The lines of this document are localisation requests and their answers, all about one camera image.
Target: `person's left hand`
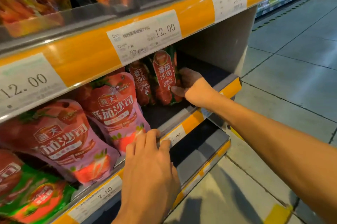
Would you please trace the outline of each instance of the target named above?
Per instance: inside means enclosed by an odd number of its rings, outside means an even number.
[[[157,148],[153,129],[126,147],[122,205],[113,224],[159,224],[180,191],[176,168],[170,160],[170,140]]]

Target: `person's right hand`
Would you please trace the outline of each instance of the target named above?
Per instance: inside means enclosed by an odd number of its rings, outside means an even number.
[[[213,97],[218,92],[209,85],[200,73],[189,68],[182,68],[179,72],[184,88],[172,86],[171,91],[180,97],[185,97],[197,107],[209,109]]]

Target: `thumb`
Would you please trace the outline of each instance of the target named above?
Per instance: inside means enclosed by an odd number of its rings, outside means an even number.
[[[185,97],[185,93],[188,90],[188,88],[184,89],[178,86],[172,86],[171,87],[171,92],[180,96],[180,97]]]

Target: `price label reading 13.90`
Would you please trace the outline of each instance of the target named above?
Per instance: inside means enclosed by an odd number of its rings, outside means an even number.
[[[247,0],[212,0],[215,23],[247,9]]]
[[[0,67],[0,117],[8,119],[66,89],[42,53]]]
[[[122,65],[130,64],[182,39],[175,10],[108,31],[107,36]]]

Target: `store aisle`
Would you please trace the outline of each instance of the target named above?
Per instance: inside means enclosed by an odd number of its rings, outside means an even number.
[[[309,0],[292,9],[299,3],[255,23],[254,29],[272,20],[251,34],[236,102],[337,147],[337,0]],[[165,223],[323,223],[227,132],[227,156]]]

